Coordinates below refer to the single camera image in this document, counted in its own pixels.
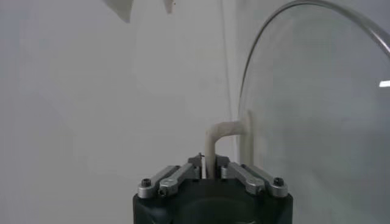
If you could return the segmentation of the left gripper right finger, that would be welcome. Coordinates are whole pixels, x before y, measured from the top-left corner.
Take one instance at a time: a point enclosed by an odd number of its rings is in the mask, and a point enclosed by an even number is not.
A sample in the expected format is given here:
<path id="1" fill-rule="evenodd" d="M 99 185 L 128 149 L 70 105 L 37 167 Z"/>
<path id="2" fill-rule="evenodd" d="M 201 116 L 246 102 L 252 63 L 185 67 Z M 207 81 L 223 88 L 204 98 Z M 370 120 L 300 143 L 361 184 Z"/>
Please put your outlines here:
<path id="1" fill-rule="evenodd" d="M 288 186 L 280 177 L 273 177 L 261 168 L 247 166 L 231 162 L 226 156 L 216 156 L 216 177 L 220 179 L 237 179 L 245 188 L 246 192 L 258 195 L 265 191 L 275 198 L 288 196 Z"/>

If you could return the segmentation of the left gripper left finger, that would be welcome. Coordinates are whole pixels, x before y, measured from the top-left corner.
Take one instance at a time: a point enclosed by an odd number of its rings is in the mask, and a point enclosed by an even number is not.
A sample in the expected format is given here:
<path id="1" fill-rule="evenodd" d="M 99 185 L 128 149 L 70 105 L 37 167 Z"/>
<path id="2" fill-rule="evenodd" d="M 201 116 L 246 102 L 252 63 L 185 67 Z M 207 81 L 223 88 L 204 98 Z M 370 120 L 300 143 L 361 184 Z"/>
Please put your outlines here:
<path id="1" fill-rule="evenodd" d="M 144 178 L 137 187 L 138 198 L 168 197 L 179 191 L 180 185 L 187 179 L 202 178 L 202 158 L 198 153 L 182 166 L 167 166 L 151 178 Z"/>

